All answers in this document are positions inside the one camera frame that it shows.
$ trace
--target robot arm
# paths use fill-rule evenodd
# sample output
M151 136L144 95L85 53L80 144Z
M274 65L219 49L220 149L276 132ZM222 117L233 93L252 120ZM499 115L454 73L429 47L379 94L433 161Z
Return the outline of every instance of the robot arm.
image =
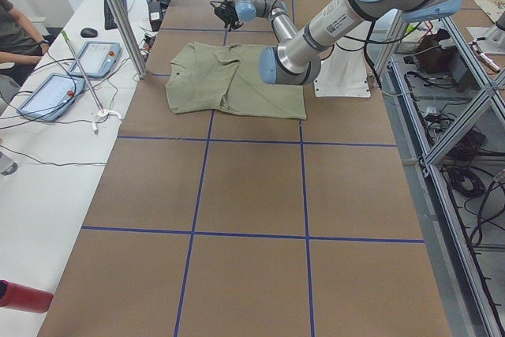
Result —
M258 10L257 0L232 0L239 19L248 21ZM279 40L260 56L260 74L270 84L305 84L320 71L319 54L363 21L376 21L391 9L403 11L405 22L437 19L457 12L462 0L332 0L302 30L277 4L270 4L267 18ZM241 9L247 10L247 17Z

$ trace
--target metal pole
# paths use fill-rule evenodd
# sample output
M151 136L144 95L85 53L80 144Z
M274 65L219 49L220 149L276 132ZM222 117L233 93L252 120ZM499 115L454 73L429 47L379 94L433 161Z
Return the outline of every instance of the metal pole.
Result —
M407 24L403 22L402 11L397 11L395 18L393 19L393 23L387 33L386 41L399 39L405 33L406 28ZM396 51L399 44L400 43L389 43L387 45L383 45L380 49L380 53L376 60L376 71L379 74L379 77L383 74L387 62L389 61L391 55Z
M98 99L98 96L96 95L95 89L93 88L93 85L89 81L88 75L86 75L86 71L84 70L84 67L80 63L79 57L77 57L76 51L73 49L72 44L70 43L70 39L67 36L65 31L62 31L63 39L65 40L66 44L69 46L70 52L72 53L73 58L76 60L77 66L79 66L80 73L82 74L82 77L84 78L84 82L86 82L86 85L88 86L88 89L90 93L93 96L93 99L95 100L96 106L98 107L100 112L103 112L103 105L101 104L100 100Z
M475 125L479 117L491 106L494 91L482 89L463 113L451 124L443 137L425 156L425 165L436 165Z
M139 47L135 40L135 35L133 34L132 27L128 22L128 15L121 3L121 0L106 0L112 14L114 15L114 20L118 25L119 32L123 38L123 43L125 44L126 50L132 59L135 69L139 74L139 78L145 78L148 71L145 65L144 58L140 54Z

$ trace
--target red cylinder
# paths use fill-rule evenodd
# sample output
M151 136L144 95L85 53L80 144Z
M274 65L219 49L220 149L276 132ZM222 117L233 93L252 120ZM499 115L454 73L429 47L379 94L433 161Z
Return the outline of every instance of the red cylinder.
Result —
M0 280L0 307L44 313L52 300L53 294L49 292Z

